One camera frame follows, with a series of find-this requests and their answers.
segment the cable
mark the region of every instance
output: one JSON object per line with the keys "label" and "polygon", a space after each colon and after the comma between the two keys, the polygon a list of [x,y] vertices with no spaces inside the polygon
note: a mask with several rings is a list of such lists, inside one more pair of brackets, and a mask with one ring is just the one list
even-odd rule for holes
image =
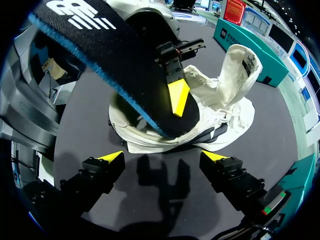
{"label": "cable", "polygon": [[33,170],[35,169],[33,166],[29,166],[28,164],[25,164],[23,161],[20,161],[20,160],[16,159],[15,157],[11,157],[11,160],[12,160],[12,162],[15,163],[15,164],[19,163],[19,164],[21,164],[22,166],[30,169],[30,171],[32,171],[32,169],[33,169]]}
{"label": "cable", "polygon": [[228,234],[231,234],[231,233],[233,233],[233,232],[235,232],[235,231],[239,231],[240,229],[243,229],[243,227],[240,226],[240,225],[235,226],[235,227],[232,227],[232,228],[230,228],[230,229],[228,229],[228,230],[225,230],[225,231],[222,231],[222,232],[218,233],[218,234],[215,235],[214,238],[212,238],[211,240],[218,240],[218,239],[220,239],[220,238],[222,238],[222,237],[224,237],[224,236],[226,236],[226,235],[228,235]]}
{"label": "cable", "polygon": [[252,224],[251,226],[253,228],[260,229],[261,231],[267,232],[271,237],[275,236],[274,232],[272,230],[270,230],[270,228],[268,228],[266,226],[259,225],[259,224]]}

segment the black round table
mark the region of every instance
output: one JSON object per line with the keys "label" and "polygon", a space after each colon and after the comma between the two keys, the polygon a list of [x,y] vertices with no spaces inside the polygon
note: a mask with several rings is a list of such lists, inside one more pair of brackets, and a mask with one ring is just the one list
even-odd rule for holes
{"label": "black round table", "polygon": [[[214,26],[180,22],[180,38],[203,38],[205,49],[183,62],[209,77],[220,74],[225,51],[212,38]],[[54,181],[68,180],[88,157],[124,151],[126,169],[110,194],[103,194],[83,218],[111,230],[155,236],[211,239],[237,226],[243,214],[222,193],[215,193],[199,169],[200,148],[159,154],[130,154],[108,125],[113,89],[87,69],[64,110],[54,152]],[[255,107],[251,128],[218,154],[237,156],[269,190],[297,160],[296,136],[286,103],[277,88],[255,83],[246,96]]]}

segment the white high-top shoe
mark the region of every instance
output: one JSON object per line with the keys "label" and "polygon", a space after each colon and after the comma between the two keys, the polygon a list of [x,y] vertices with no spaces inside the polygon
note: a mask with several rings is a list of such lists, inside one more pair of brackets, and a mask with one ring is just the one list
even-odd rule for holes
{"label": "white high-top shoe", "polygon": [[211,152],[220,150],[252,125],[255,109],[245,95],[262,68],[257,55],[238,44],[226,52],[218,78],[208,78],[195,66],[187,66],[185,80],[199,107],[200,119],[191,131],[175,139],[159,135],[117,93],[109,106],[109,120],[132,154],[162,153],[185,144]]}

